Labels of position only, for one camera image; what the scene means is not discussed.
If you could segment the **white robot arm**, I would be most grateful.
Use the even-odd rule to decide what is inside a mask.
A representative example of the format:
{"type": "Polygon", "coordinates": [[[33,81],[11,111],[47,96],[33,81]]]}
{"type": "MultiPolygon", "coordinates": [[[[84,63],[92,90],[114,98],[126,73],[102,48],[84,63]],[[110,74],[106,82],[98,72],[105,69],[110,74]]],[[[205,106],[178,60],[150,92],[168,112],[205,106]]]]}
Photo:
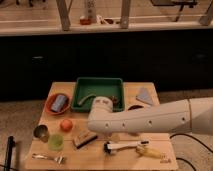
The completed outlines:
{"type": "Polygon", "coordinates": [[[213,97],[193,98],[113,111],[107,97],[96,97],[87,121],[93,132],[111,133],[197,133],[213,135],[213,97]]]}

